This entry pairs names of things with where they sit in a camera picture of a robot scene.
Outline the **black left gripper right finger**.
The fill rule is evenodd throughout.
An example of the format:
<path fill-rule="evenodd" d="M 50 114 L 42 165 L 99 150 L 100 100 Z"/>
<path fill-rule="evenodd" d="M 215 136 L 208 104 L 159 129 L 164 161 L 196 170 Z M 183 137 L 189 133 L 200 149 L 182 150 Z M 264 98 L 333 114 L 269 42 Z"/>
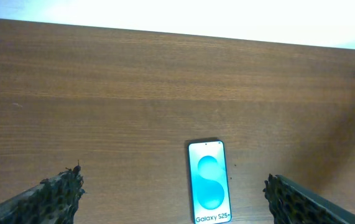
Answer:
<path fill-rule="evenodd" d="M 262 190 L 277 224 L 355 224 L 355 214 L 283 175 L 270 174 Z"/>

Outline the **blue Galaxy smartphone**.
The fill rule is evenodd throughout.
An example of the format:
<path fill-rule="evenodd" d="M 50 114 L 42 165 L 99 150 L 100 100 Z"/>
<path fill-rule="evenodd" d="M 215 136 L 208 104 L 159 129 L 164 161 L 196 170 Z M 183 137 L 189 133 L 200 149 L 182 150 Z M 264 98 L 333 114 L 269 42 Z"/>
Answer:
<path fill-rule="evenodd" d="M 187 146 L 194 224 L 233 219 L 224 142 L 192 140 Z"/>

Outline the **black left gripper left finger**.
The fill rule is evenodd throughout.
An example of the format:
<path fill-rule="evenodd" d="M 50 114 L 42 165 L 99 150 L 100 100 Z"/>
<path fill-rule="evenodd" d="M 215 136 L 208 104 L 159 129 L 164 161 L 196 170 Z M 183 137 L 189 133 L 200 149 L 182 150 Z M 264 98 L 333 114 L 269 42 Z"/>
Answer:
<path fill-rule="evenodd" d="M 70 224 L 85 194 L 81 166 L 66 168 L 0 203 L 0 224 Z"/>

